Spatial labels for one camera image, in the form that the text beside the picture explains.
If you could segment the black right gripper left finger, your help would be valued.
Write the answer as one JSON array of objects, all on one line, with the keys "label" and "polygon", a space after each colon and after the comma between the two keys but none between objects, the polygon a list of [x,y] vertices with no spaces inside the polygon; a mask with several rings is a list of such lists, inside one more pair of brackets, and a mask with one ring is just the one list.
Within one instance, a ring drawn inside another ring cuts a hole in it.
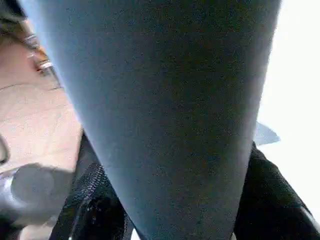
[{"label": "black right gripper left finger", "polygon": [[133,224],[101,165],[92,163],[66,198],[51,240],[129,240]]}]

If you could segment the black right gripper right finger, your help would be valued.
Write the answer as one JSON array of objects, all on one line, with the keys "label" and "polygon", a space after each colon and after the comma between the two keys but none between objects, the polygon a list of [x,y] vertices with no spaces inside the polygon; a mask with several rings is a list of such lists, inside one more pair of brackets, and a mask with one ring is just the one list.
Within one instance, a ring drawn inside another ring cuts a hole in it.
[{"label": "black right gripper right finger", "polygon": [[278,167],[252,145],[233,230],[238,240],[318,240],[320,225]]}]

